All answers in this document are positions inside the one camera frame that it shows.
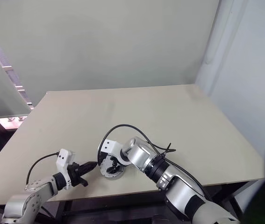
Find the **beige tabletop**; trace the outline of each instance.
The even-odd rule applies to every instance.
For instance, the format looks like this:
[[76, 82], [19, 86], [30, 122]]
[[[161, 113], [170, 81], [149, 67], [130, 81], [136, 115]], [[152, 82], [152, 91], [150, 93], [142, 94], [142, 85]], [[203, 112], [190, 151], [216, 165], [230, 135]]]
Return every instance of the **beige tabletop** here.
[[[50, 91], [0, 152], [0, 204], [25, 186], [30, 166], [61, 148], [82, 164], [96, 161], [97, 147], [113, 126], [140, 128], [150, 140], [177, 149], [167, 157], [203, 185], [264, 178], [265, 165], [248, 141], [194, 84], [142, 88]], [[121, 127], [109, 139], [124, 143], [139, 136]], [[56, 157], [38, 163], [30, 180], [57, 173]], [[118, 180], [101, 176], [98, 167], [85, 175], [89, 186], [61, 190], [56, 200], [156, 190], [155, 183], [133, 166]]]

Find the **table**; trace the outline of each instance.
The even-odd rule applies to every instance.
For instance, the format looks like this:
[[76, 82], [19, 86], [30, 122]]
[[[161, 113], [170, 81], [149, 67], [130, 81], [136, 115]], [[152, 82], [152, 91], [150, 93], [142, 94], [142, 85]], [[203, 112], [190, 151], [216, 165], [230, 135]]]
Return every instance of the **table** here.
[[[194, 84], [49, 91], [0, 152], [0, 204], [23, 189], [30, 166], [46, 154], [65, 148], [76, 153], [79, 164], [96, 161], [101, 139], [121, 123], [140, 128], [157, 145], [171, 142], [177, 151], [167, 157], [205, 186], [265, 177], [265, 164], [255, 149]], [[124, 143], [133, 136], [139, 135], [122, 127], [109, 139]], [[55, 160], [38, 163], [30, 180], [57, 173]], [[101, 176], [98, 167], [84, 178], [89, 186], [62, 190], [51, 200], [156, 190], [132, 166], [115, 181]]]

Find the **robotic arm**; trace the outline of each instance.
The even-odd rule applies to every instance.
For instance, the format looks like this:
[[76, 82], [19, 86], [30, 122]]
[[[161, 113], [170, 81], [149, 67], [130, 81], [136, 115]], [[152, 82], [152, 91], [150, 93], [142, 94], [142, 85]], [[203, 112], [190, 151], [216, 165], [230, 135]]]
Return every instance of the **robotic arm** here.
[[61, 149], [57, 158], [59, 173], [29, 183], [18, 195], [12, 196], [7, 202], [1, 223], [33, 223], [41, 206], [61, 189], [68, 190], [78, 185], [87, 186], [82, 175], [93, 170], [97, 162], [79, 165], [73, 162], [75, 154]]
[[153, 180], [159, 190], [165, 191], [165, 202], [178, 218], [187, 216], [193, 224], [239, 223], [225, 209], [207, 200], [192, 178], [165, 161], [142, 139], [134, 137], [123, 146], [105, 140], [101, 152], [105, 158], [100, 171], [105, 177], [117, 178], [125, 166], [133, 164]]

